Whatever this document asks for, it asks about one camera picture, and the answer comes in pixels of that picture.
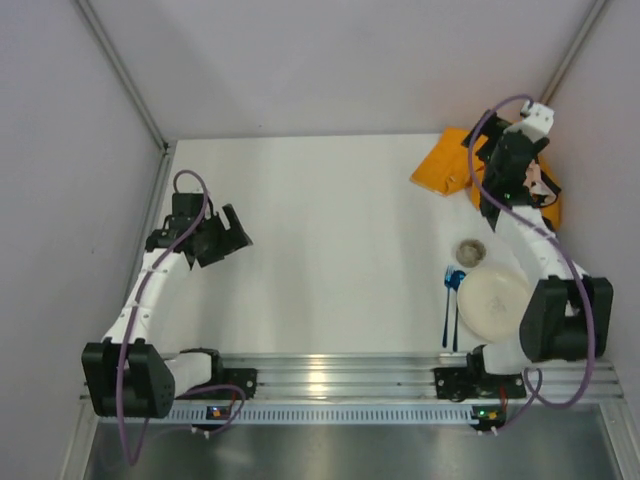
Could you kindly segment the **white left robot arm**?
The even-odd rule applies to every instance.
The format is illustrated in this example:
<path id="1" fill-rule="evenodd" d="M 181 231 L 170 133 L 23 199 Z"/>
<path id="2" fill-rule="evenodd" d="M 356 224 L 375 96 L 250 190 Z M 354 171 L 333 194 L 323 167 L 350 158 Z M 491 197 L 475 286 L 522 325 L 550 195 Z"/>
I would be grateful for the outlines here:
<path id="1" fill-rule="evenodd" d="M 175 193 L 172 210 L 145 243 L 143 263 L 121 313 L 103 339 L 81 354 L 97 415 L 166 417 L 175 399 L 229 378 L 219 352 L 191 347 L 166 360 L 154 342 L 178 321 L 170 307 L 193 268 L 204 269 L 251 245 L 232 205 L 221 212 L 201 193 Z"/>

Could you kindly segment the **small grey cup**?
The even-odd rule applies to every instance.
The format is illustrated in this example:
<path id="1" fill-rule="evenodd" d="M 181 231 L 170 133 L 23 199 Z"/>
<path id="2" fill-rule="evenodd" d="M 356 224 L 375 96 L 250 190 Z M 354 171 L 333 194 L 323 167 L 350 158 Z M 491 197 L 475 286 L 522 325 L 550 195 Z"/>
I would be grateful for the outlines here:
<path id="1" fill-rule="evenodd" d="M 464 268 L 475 268 L 486 258 L 487 249 L 478 239 L 464 239 L 455 247 L 455 258 Z"/>

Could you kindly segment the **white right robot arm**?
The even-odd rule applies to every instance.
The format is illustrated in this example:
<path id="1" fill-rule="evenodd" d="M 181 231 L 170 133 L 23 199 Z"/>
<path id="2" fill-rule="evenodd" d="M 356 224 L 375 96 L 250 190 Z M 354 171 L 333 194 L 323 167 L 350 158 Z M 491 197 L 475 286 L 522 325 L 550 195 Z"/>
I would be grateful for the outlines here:
<path id="1" fill-rule="evenodd" d="M 462 142 L 484 165 L 483 175 L 472 179 L 481 215 L 510 246 L 532 288 L 515 333 L 472 354 L 492 375 L 551 360 L 593 365 L 607 346 L 613 286 L 569 257 L 543 215 L 560 193 L 540 167 L 553 121 L 553 111 L 536 102 L 526 103 L 515 123 L 490 110 Z"/>

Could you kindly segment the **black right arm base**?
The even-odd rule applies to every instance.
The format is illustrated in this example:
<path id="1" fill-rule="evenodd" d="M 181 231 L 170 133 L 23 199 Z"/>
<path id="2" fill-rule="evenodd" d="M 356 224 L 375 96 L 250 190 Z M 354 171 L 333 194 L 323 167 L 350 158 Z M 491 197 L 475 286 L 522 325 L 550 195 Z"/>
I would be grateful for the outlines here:
<path id="1" fill-rule="evenodd" d="M 523 399 L 527 396 L 522 376 L 473 373 L 467 367 L 439 367 L 433 370 L 436 396 L 460 403 L 466 400 Z"/>

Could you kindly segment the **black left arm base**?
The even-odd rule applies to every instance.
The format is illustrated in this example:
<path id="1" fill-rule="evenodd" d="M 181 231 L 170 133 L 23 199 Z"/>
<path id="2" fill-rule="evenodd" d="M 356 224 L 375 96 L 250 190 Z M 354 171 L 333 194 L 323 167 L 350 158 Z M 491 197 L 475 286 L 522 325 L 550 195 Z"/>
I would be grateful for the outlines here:
<path id="1" fill-rule="evenodd" d="M 258 371 L 254 368 L 225 368 L 221 375 L 214 380 L 198 385 L 179 396 L 179 399 L 187 400 L 231 400 L 240 399 L 240 394 L 235 390 L 217 389 L 213 386 L 233 385 L 243 391 L 247 399 L 255 396 L 257 389 Z"/>

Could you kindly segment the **orange Mickey Mouse placemat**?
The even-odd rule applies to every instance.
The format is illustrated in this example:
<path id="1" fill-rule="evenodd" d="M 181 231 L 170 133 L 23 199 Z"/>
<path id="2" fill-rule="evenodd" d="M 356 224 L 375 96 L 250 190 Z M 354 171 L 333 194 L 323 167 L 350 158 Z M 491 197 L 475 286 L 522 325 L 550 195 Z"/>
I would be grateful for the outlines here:
<path id="1" fill-rule="evenodd" d="M 412 183 L 437 193 L 449 196 L 462 190 L 470 189 L 470 201 L 480 209 L 481 193 L 473 184 L 468 167 L 468 149 L 461 145 L 469 130 L 447 127 L 436 145 L 424 158 L 410 177 Z M 480 181 L 484 177 L 484 163 L 477 155 L 481 141 L 474 144 L 473 167 Z M 543 157 L 539 157 L 541 172 L 549 180 L 556 182 L 556 178 Z M 557 194 L 555 203 L 541 207 L 541 213 L 546 221 L 551 222 L 554 230 L 561 226 L 562 202 Z"/>

